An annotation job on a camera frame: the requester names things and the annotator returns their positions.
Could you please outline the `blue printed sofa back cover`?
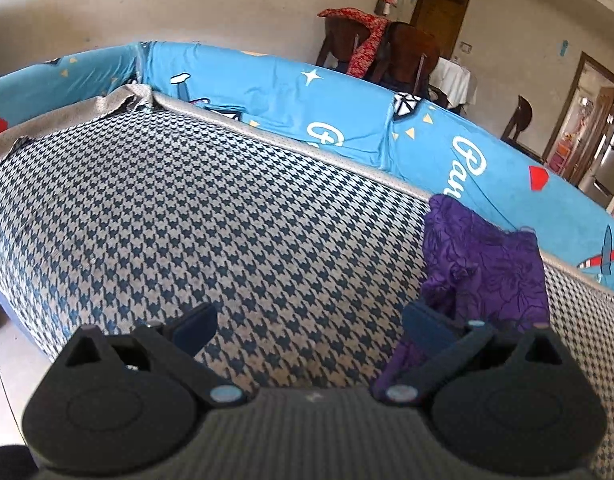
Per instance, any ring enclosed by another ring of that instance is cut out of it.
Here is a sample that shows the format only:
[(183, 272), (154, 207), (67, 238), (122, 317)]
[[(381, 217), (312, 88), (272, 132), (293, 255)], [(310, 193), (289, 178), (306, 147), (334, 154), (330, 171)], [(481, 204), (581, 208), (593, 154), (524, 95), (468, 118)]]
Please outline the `blue printed sofa back cover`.
[(326, 68), (164, 41), (65, 55), (0, 77), (0, 134), (129, 82), (532, 229), (542, 249), (614, 291), (614, 218), (590, 198), (436, 104)]

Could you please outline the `red patterned cloth on chair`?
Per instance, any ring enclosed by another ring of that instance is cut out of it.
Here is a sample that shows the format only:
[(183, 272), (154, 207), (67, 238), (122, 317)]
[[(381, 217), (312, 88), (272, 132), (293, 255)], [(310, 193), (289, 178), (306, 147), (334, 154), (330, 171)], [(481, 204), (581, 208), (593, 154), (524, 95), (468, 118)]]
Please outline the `red patterned cloth on chair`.
[(324, 66), (328, 56), (332, 55), (343, 65), (347, 76), (365, 78), (391, 22), (384, 16), (356, 8), (324, 9), (317, 17), (324, 19), (325, 36), (316, 66)]

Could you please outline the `purple floral garment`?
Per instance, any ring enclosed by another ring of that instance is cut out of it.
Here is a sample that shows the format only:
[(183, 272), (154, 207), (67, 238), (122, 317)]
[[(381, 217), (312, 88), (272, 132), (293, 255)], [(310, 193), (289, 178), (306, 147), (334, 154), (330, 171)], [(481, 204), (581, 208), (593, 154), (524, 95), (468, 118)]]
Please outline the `purple floral garment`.
[(550, 322), (534, 232), (503, 231), (459, 200), (437, 194), (424, 217), (422, 252), (426, 279), (414, 301), (452, 320), (479, 320), (502, 332), (523, 333)]

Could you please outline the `white clothed dining table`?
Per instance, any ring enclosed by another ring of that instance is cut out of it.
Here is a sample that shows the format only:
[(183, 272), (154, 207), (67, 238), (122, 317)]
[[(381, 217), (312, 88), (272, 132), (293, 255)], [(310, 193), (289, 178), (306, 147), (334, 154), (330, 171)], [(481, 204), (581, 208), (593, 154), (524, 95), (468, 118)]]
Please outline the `white clothed dining table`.
[(477, 87), (476, 78), (467, 68), (447, 58), (438, 58), (429, 84), (447, 96), (449, 108), (471, 105)]

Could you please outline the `brown wooden door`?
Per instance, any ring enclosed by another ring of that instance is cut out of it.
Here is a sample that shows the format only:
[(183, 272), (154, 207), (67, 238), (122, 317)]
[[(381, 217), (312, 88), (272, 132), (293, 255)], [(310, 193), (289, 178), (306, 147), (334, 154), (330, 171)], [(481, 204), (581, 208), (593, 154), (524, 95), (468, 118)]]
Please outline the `brown wooden door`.
[(433, 36), (442, 58), (451, 58), (470, 0), (417, 0), (410, 24)]

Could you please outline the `houndstooth sofa seat cover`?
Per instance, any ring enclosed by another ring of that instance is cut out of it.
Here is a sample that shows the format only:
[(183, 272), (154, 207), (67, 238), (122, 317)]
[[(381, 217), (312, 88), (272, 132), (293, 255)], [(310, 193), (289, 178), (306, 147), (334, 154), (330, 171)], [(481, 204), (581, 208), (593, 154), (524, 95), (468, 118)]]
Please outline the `houndstooth sofa seat cover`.
[[(481, 216), (535, 233), (550, 322), (492, 326), (420, 403), (373, 396), (434, 195), (141, 84), (1, 133), (0, 299), (51, 360), (37, 477), (614, 479), (614, 291), (532, 229)], [(132, 338), (201, 304), (195, 360), (241, 405), (200, 406)]]

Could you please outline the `silver refrigerator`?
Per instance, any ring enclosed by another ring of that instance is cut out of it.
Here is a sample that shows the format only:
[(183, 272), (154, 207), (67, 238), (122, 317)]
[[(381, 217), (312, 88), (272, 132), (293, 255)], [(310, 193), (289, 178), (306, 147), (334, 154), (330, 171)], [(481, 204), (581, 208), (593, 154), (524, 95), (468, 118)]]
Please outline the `silver refrigerator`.
[(607, 126), (578, 188), (614, 216), (614, 120)]

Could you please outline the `dark wooden chair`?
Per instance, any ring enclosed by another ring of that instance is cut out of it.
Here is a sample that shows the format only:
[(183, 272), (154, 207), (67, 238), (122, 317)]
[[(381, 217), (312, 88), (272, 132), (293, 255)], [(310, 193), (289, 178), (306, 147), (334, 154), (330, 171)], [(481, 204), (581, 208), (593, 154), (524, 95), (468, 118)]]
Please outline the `dark wooden chair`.
[(526, 148), (523, 144), (518, 142), (518, 138), (520, 134), (524, 132), (532, 121), (532, 107), (530, 103), (523, 97), (519, 96), (517, 98), (517, 105), (514, 113), (506, 125), (502, 136), (501, 141), (515, 148), (516, 151), (523, 153), (525, 156), (535, 160), (538, 164), (542, 165), (544, 163), (543, 158), (531, 151), (530, 148)]
[[(365, 78), (394, 91), (429, 97), (429, 76), (441, 57), (433, 36), (410, 24), (391, 22), (385, 30), (379, 53)], [(345, 73), (336, 61), (335, 70)]]

